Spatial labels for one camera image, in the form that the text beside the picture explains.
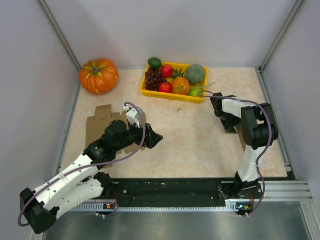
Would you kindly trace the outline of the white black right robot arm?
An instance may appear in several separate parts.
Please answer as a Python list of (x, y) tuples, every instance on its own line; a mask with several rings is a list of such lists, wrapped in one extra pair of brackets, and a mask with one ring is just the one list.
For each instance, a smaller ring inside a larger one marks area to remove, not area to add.
[(232, 186), (223, 184), (218, 191), (225, 200), (232, 197), (248, 198), (261, 189), (259, 181), (263, 177), (260, 163), (273, 142), (279, 138), (273, 108), (269, 103), (258, 104), (221, 93), (214, 93), (210, 101), (225, 132), (236, 133), (236, 127), (240, 127), (245, 144), (243, 163), (235, 174)]

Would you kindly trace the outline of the brown cardboard box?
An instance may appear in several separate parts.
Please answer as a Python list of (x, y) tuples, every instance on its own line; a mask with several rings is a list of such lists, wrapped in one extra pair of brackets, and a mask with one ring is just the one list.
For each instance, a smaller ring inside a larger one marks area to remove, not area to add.
[(237, 132), (237, 135), (238, 135), (238, 138), (239, 138), (239, 141), (241, 143), (241, 146), (242, 146), (242, 149), (245, 151), (246, 150), (246, 143), (245, 143), (245, 140), (244, 140), (244, 137), (243, 137), (243, 128), (242, 128), (242, 125), (239, 124), (235, 127), (235, 130)]

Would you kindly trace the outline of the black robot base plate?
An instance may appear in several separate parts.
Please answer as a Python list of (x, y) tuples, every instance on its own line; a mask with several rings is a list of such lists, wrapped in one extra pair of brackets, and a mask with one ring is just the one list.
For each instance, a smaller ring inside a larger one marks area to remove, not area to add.
[[(233, 182), (232, 178), (114, 178), (111, 189), (95, 199), (116, 200), (120, 207), (221, 207), (225, 199), (218, 188)], [(251, 203), (261, 194), (260, 189), (247, 198), (229, 199)]]

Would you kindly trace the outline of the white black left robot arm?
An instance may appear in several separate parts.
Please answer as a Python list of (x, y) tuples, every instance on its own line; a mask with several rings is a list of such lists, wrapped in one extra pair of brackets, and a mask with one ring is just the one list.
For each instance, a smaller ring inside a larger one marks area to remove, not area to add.
[(130, 124), (115, 120), (105, 129), (98, 140), (65, 170), (47, 183), (35, 188), (25, 188), (19, 195), (20, 218), (35, 234), (50, 229), (66, 212), (98, 197), (109, 198), (114, 191), (111, 177), (100, 170), (117, 162), (117, 152), (137, 145), (139, 148), (154, 148), (163, 136), (156, 133), (149, 123)]

